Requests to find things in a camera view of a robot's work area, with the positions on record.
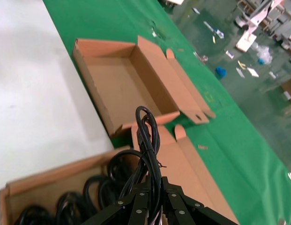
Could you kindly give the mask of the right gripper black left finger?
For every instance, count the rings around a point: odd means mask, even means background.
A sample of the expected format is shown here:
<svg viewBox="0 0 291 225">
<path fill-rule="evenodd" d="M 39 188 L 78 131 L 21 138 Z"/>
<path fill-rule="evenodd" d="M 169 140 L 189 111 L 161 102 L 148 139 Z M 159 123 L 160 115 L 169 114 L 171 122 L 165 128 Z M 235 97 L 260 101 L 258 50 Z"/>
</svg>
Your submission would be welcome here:
<svg viewBox="0 0 291 225">
<path fill-rule="evenodd" d="M 146 225 L 150 207 L 150 177 L 131 184 L 129 179 L 118 200 L 85 221 L 87 225 Z"/>
</svg>

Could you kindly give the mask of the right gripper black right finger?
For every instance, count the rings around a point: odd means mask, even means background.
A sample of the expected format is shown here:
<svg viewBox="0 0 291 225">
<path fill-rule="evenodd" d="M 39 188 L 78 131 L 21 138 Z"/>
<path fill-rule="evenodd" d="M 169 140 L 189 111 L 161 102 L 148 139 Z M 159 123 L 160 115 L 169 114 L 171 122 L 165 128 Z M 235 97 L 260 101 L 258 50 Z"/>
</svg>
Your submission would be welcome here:
<svg viewBox="0 0 291 225">
<path fill-rule="evenodd" d="M 169 225 L 234 225 L 235 222 L 185 195 L 181 186 L 162 178 L 163 214 Z"/>
</svg>

